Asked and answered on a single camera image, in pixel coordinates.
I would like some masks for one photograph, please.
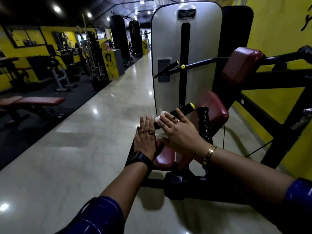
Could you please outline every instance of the black ceiling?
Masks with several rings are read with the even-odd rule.
[[[88,26],[109,27],[107,18],[113,13],[130,19],[136,15],[143,24],[150,22],[154,9],[174,2],[180,0],[0,0],[0,24],[82,27],[82,13]],[[60,7],[60,13],[54,6]]]

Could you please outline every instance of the right hand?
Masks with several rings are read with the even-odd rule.
[[[181,121],[170,113],[160,115],[158,124],[166,133],[168,138],[162,137],[163,143],[176,152],[189,155],[196,159],[196,155],[207,153],[208,144],[197,132],[197,129],[177,108],[177,114]]]

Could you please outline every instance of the silver panel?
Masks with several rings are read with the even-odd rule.
[[[178,20],[179,9],[196,8],[196,18]],[[186,2],[159,8],[152,18],[152,64],[153,75],[158,73],[158,60],[180,61],[181,25],[191,24],[189,64],[216,57],[222,22],[222,12],[213,2]],[[197,103],[199,97],[212,89],[216,64],[201,66],[188,71],[186,103]],[[154,79],[157,115],[163,110],[178,107],[179,73],[171,75],[170,83]]]

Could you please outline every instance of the blue sleeve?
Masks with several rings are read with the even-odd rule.
[[[123,233],[124,218],[119,204],[110,197],[92,198],[76,217],[57,234]]]
[[[310,232],[312,220],[312,181],[298,178],[288,188],[278,218],[278,229],[286,233]]]

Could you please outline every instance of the left hand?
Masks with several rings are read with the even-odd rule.
[[[149,119],[149,115],[146,114],[145,124],[142,117],[140,117],[140,126],[137,128],[134,139],[134,152],[141,151],[153,161],[159,153],[161,146],[157,146],[154,127],[154,116]]]

